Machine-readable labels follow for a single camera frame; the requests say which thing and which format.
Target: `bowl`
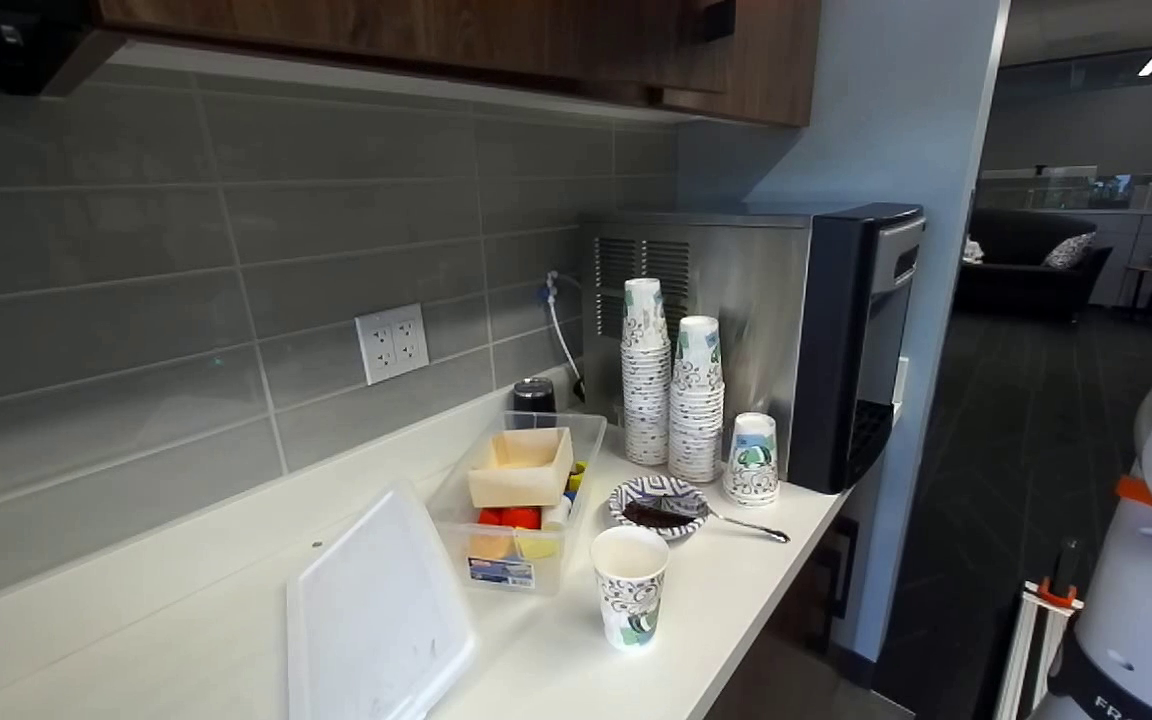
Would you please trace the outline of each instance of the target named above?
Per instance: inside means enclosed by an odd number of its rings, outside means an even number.
[[[615,524],[649,527],[665,542],[682,542],[707,516],[702,496],[674,476],[631,476],[607,500]]]

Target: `spoon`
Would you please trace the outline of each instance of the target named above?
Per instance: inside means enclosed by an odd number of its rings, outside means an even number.
[[[747,519],[734,519],[734,516],[725,516],[725,512],[713,512],[702,496],[636,496],[626,508],[625,508],[626,519],[636,524],[692,524],[692,519],[725,519],[725,524],[734,524],[734,527],[747,527],[747,531],[761,531],[777,542],[789,542],[789,531],[779,527],[766,527],[766,524],[747,524]]]

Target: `stack of paper cups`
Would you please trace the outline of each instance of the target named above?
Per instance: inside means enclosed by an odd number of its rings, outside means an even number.
[[[720,319],[682,316],[666,383],[666,471],[697,485],[716,481],[720,427],[725,427]]]
[[[734,505],[777,505],[777,415],[739,413],[732,427],[725,493]]]
[[[666,383],[666,329],[657,274],[625,278],[620,329],[620,391],[625,391],[625,455],[636,464],[665,464],[665,383]]]

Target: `wall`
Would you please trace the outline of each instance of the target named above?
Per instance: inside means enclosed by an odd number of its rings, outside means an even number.
[[[983,166],[1029,164],[1152,172],[1152,84],[998,96],[987,120]]]
[[[867,547],[858,547],[858,562],[872,573],[850,587],[847,617],[854,623],[835,637],[858,661],[879,661],[886,630],[1005,11],[1005,0],[831,0],[823,5],[815,98],[805,130],[682,130],[679,192],[692,199],[732,199],[744,175],[739,199],[747,205],[910,199],[928,208],[905,336],[905,356],[910,356],[905,415],[879,481],[858,493],[879,508],[867,524]],[[716,184],[707,180],[713,147],[734,154],[720,164]]]
[[[108,66],[0,96],[0,587],[561,362],[577,217],[666,123]],[[367,387],[351,316],[422,304]],[[565,304],[580,340],[580,304]]]

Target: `electrical outlet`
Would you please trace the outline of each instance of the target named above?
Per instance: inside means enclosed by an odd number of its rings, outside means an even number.
[[[367,383],[402,376],[427,362],[419,304],[371,311],[351,319]]]

